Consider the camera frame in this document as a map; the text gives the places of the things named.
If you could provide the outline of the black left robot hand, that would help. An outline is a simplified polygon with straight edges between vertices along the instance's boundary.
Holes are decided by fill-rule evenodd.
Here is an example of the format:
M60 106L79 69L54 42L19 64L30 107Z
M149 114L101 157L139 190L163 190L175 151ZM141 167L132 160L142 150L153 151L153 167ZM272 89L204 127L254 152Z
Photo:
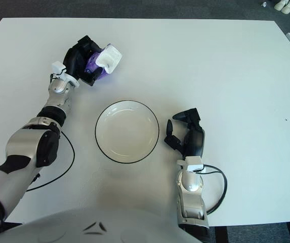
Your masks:
M84 36L67 51L64 57L66 73L76 80L81 79L84 83L93 86L96 80L108 75L104 67L96 64L97 58L103 51L104 49L88 35Z

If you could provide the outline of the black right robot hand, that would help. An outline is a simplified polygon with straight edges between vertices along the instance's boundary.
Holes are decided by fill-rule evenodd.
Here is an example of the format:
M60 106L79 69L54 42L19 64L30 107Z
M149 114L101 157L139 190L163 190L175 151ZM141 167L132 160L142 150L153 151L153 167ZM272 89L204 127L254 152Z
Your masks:
M173 150L179 151L183 159L188 156L202 157L205 133L199 124L200 116L197 109L191 108L179 112L173 116L173 119L186 123L188 131L183 139L183 143L181 143L181 140L173 135L173 124L168 119L164 142Z

